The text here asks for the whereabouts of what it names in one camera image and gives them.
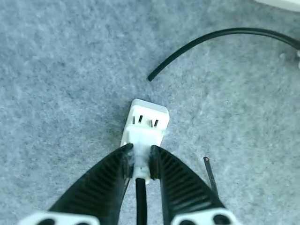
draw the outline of black power cord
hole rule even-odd
[[[210,159],[205,156],[203,158],[203,160],[204,160],[204,164],[205,164],[205,168],[206,168],[206,172],[207,172],[208,178],[210,179],[211,190],[219,198],[219,194],[218,194],[218,189],[217,189],[215,177],[214,177],[214,174],[212,172],[211,165],[210,165]]]
[[[172,55],[170,55],[165,61],[163,61],[149,76],[148,80],[152,81],[160,71],[162,71],[166,66],[168,66],[171,62],[173,62],[175,59],[177,59],[179,56],[181,56],[186,51],[190,50],[191,48],[195,47],[198,44],[201,44],[205,41],[225,36],[225,35],[231,35],[231,34],[253,34],[253,35],[260,35],[260,36],[266,36],[270,38],[277,39],[279,41],[282,41],[284,43],[287,43],[288,45],[296,48],[297,50],[300,50],[300,41],[289,37],[287,35],[278,33],[276,31],[272,30],[266,30],[266,29],[260,29],[260,28],[231,28],[226,30],[219,30],[215,31],[209,34],[206,34],[202,37],[199,37],[190,43],[186,44],[185,46],[178,49],[176,52],[174,52]]]
[[[147,224],[147,196],[146,183],[144,179],[137,178],[135,180],[136,191],[136,224]]]

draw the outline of ridged rubber grip pad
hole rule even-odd
[[[151,149],[150,172],[153,179],[160,179],[165,225],[177,214],[225,208],[197,174],[158,146]]]
[[[121,204],[132,168],[127,144],[115,150],[88,170],[49,211],[95,216],[101,225],[118,224]]]

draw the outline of thin black wire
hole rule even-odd
[[[136,224],[147,224],[147,196],[145,180],[137,178],[135,180],[136,191]]]
[[[211,186],[211,190],[216,194],[216,196],[219,198],[219,194],[218,194],[218,189],[217,189],[217,185],[216,185],[216,181],[215,181],[215,177],[214,174],[212,172],[211,166],[210,166],[210,159],[208,157],[204,157],[204,164],[205,164],[205,168],[206,168],[206,172],[207,175],[210,179],[210,186]]]
[[[155,70],[153,70],[152,73],[150,73],[150,75],[148,76],[148,80],[152,81],[160,73],[160,71],[162,71],[166,66],[168,66],[171,62],[173,62],[183,53],[195,47],[196,45],[211,40],[213,38],[217,38],[225,35],[231,35],[231,34],[253,34],[253,35],[266,36],[287,43],[288,45],[296,48],[297,50],[300,50],[300,41],[272,30],[266,30],[260,28],[231,28],[226,30],[219,30],[219,31],[206,34],[202,37],[199,37],[191,41],[190,43],[186,44],[185,46],[181,47],[180,49],[178,49],[176,52],[170,55],[165,61],[163,61]]]

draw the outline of white object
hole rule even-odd
[[[300,12],[300,0],[256,0],[257,2],[267,5],[275,6],[291,10],[294,12]]]
[[[140,99],[133,100],[123,131],[121,146],[132,143],[133,179],[151,180],[148,165],[152,145],[160,146],[170,120],[166,107]]]
[[[229,223],[216,223],[214,221],[215,216],[223,217],[228,219]],[[215,224],[230,224],[230,225],[241,225],[236,219],[234,214],[224,208],[216,208],[211,210],[203,210],[198,212],[183,213],[176,215],[171,222],[171,225],[180,225],[183,221],[191,221],[195,225],[215,225]]]
[[[40,222],[47,219],[54,221],[55,225],[77,225],[84,223],[89,225],[100,225],[99,220],[93,216],[49,211],[31,214],[22,219],[18,225],[38,225]]]

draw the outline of curved black cable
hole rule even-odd
[[[226,30],[219,30],[215,31],[209,34],[206,34],[202,37],[199,37],[190,43],[186,44],[185,46],[178,49],[176,52],[174,52],[172,55],[170,55],[165,61],[163,61],[149,76],[148,80],[152,81],[160,71],[162,71],[166,66],[168,66],[171,62],[173,62],[176,58],[181,56],[186,51],[190,50],[191,48],[195,47],[198,44],[201,44],[205,41],[211,40],[213,38],[225,36],[225,35],[231,35],[231,34],[253,34],[253,35],[260,35],[260,36],[266,36],[270,38],[277,39],[279,41],[282,41],[284,43],[287,43],[288,45],[296,48],[297,50],[300,50],[300,41],[289,37],[287,35],[278,33],[276,31],[272,30],[266,30],[266,29],[260,29],[260,28],[231,28]]]
[[[147,196],[145,180],[137,178],[135,180],[136,191],[136,225],[147,224]]]

